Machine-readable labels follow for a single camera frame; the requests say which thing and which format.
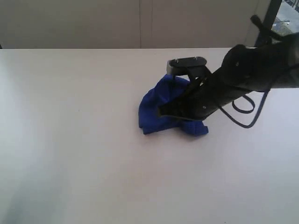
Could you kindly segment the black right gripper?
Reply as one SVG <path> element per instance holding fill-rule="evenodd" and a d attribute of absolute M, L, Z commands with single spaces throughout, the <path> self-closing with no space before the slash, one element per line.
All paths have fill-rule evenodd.
<path fill-rule="evenodd" d="M 158 106 L 160 117 L 185 120 L 205 120 L 208 116 L 232 101 L 250 93 L 248 89 L 224 83 L 224 70 L 216 70 L 200 87 L 182 98 Z"/>

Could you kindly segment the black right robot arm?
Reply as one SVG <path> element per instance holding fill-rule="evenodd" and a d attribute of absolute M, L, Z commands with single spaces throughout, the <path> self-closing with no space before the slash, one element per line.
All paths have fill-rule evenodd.
<path fill-rule="evenodd" d="M 297 88 L 299 35 L 287 35 L 277 43 L 257 48 L 236 45 L 214 72 L 206 63 L 203 57 L 168 61 L 168 75 L 187 75 L 190 82 L 177 97 L 158 107 L 160 116 L 204 120 L 250 92 Z"/>

